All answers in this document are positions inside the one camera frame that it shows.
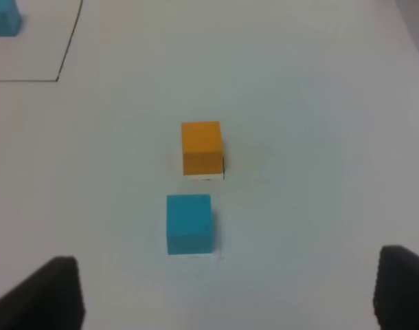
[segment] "cube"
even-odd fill
[[[209,195],[167,196],[168,254],[211,253],[214,224]]]
[[[21,25],[16,0],[0,0],[0,36],[16,36]]]
[[[223,173],[223,141],[220,122],[182,123],[184,175]]]

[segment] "orange cube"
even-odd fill
[[[220,122],[183,122],[184,175],[223,173],[223,142]]]

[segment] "blue cube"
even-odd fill
[[[211,253],[214,224],[209,195],[167,196],[168,254]]]
[[[0,36],[16,36],[21,25],[16,0],[0,0]]]

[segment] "black line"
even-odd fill
[[[75,20],[75,24],[73,25],[72,33],[71,33],[71,36],[69,37],[69,42],[67,43],[65,55],[63,56],[63,60],[61,61],[60,69],[58,70],[58,75],[57,75],[57,78],[56,78],[56,83],[60,79],[61,71],[63,70],[63,67],[65,66],[66,56],[69,53],[69,48],[71,47],[71,44],[72,44],[72,38],[73,38],[73,35],[75,34],[75,30],[76,30],[76,28],[78,26],[78,21],[80,20],[81,9],[83,8],[83,3],[84,3],[84,0],[81,0],[80,1],[80,8],[78,8],[77,18]]]
[[[75,23],[73,25],[72,33],[71,33],[71,36],[69,37],[69,41],[67,43],[66,50],[65,50],[65,55],[63,56],[63,60],[60,64],[60,68],[58,70],[58,74],[57,74],[57,77],[55,79],[37,79],[37,80],[34,80],[34,79],[12,79],[12,80],[0,80],[0,83],[32,83],[32,82],[33,83],[43,83],[43,82],[44,83],[52,83],[52,82],[57,83],[58,80],[60,79],[60,75],[61,75],[61,72],[63,70],[63,67],[65,66],[66,57],[67,57],[67,54],[69,53],[69,48],[71,47],[71,44],[72,44],[72,38],[73,38],[73,36],[75,34],[75,30],[78,26],[78,21],[80,20],[81,9],[83,8],[83,3],[84,3],[84,0],[80,0],[80,7],[78,8],[78,13],[77,13]]]

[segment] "white surface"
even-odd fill
[[[81,0],[17,0],[15,38],[0,38],[0,80],[56,80]]]
[[[419,253],[419,54],[389,0],[88,1],[58,84],[0,85],[0,295],[80,261],[85,330],[374,330],[378,252]],[[180,123],[220,120],[225,181]],[[221,257],[169,258],[211,193]]]

